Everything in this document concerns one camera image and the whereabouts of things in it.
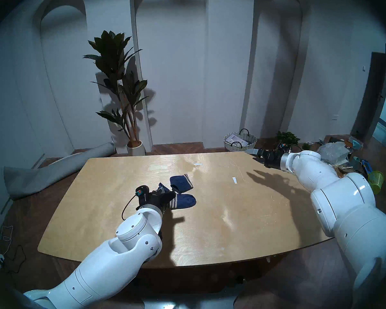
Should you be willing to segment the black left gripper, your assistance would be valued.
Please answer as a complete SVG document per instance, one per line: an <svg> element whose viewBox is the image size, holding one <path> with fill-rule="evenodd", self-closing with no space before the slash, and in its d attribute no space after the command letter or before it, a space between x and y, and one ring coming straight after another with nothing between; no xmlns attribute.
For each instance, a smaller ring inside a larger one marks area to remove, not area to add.
<svg viewBox="0 0 386 309"><path fill-rule="evenodd" d="M152 205L164 213L166 209L172 208L175 199L176 193L174 191L141 193L139 195L139 209Z"/></svg>

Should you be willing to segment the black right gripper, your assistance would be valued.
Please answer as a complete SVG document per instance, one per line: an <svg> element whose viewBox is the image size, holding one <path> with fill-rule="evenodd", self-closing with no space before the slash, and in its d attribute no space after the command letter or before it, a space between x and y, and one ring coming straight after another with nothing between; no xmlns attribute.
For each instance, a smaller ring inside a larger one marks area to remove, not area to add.
<svg viewBox="0 0 386 309"><path fill-rule="evenodd" d="M251 148L245 150L245 153L252 155L257 162L264 164L266 168L273 168L281 171L287 171L286 162L289 156L288 152L282 149L263 150Z"/></svg>

